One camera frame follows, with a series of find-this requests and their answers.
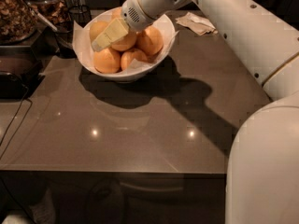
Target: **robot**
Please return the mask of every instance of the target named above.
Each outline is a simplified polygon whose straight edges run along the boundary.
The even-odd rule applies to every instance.
[[[273,101],[243,124],[233,142],[225,223],[298,223],[299,32],[252,0],[127,0],[121,15],[141,31],[191,1]]]

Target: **black cable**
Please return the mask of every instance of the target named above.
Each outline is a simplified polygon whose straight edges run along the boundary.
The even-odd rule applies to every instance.
[[[28,87],[26,87],[26,86],[23,86],[23,87],[26,89],[26,92],[25,92],[25,94],[23,95],[23,97],[21,98],[21,101],[20,101],[20,104],[19,104],[19,106],[18,106],[18,108],[17,108],[17,111],[15,112],[15,114],[14,114],[14,116],[12,117],[10,123],[8,124],[6,130],[4,131],[3,137],[2,137],[2,139],[1,139],[1,141],[0,141],[0,146],[2,146],[2,143],[3,143],[3,141],[4,141],[4,139],[5,139],[6,135],[7,135],[8,130],[9,130],[9,128],[10,128],[10,126],[11,126],[13,120],[17,117],[17,115],[18,115],[18,113],[19,113],[19,111],[20,111],[20,109],[21,109],[22,102],[25,100],[25,97],[26,97],[27,93],[29,92],[29,88],[28,88]],[[14,134],[12,134],[11,138],[9,139],[6,148],[4,149],[4,151],[2,152],[2,154],[1,154],[1,156],[0,156],[0,160],[2,159],[2,157],[3,157],[4,154],[5,154],[5,152],[7,151],[7,148],[9,147],[9,144],[10,144],[11,140],[13,139],[13,137],[14,137],[15,134],[16,134],[16,132],[17,132],[17,131],[19,130],[19,128],[21,127],[21,124],[23,123],[25,117],[27,116],[27,114],[28,114],[28,112],[29,112],[29,110],[30,110],[30,108],[31,108],[31,106],[32,106],[32,101],[29,100],[29,99],[26,99],[26,100],[30,103],[30,106],[29,106],[29,108],[27,109],[25,115],[23,116],[23,118],[22,118],[22,120],[21,120],[19,126],[18,126],[17,129],[16,129],[16,131],[14,132]]]
[[[5,183],[5,181],[3,180],[3,178],[0,176],[0,180],[4,186],[4,188],[6,189],[8,195],[11,197],[11,199],[21,208],[21,210],[26,214],[26,216],[28,216],[28,218],[34,223],[37,224],[32,218],[31,215],[27,212],[26,208],[24,208],[21,203],[18,202],[18,200],[12,195],[12,193],[10,192],[7,184]]]

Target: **glass jar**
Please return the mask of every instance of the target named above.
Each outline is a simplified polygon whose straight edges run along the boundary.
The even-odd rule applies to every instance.
[[[0,45],[29,37],[36,30],[36,23],[23,0],[0,0]]]
[[[63,26],[69,30],[71,22],[65,0],[26,0],[28,5],[41,13],[55,26]]]

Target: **bowl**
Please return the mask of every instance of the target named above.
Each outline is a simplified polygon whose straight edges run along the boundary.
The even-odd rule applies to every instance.
[[[169,54],[169,51],[174,45],[177,32],[175,31],[173,22],[171,22],[166,15],[163,15],[152,24],[154,27],[159,29],[164,41],[163,48],[154,56],[153,61],[150,63],[142,63],[140,61],[133,60],[128,68],[124,71],[113,74],[100,73],[94,68],[93,65],[94,51],[89,38],[89,30],[91,25],[96,21],[111,21],[111,15],[114,9],[108,10],[95,17],[88,24],[86,24],[84,28],[80,27],[76,22],[74,22],[73,49],[82,66],[99,77],[116,82],[133,82],[155,69],[159,63],[161,63],[161,61]]]

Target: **countertop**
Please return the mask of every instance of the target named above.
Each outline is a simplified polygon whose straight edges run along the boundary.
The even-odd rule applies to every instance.
[[[169,56],[129,84],[53,56],[0,146],[0,169],[226,174],[237,130],[269,99],[220,34],[175,27]],[[0,100],[0,138],[19,104]]]

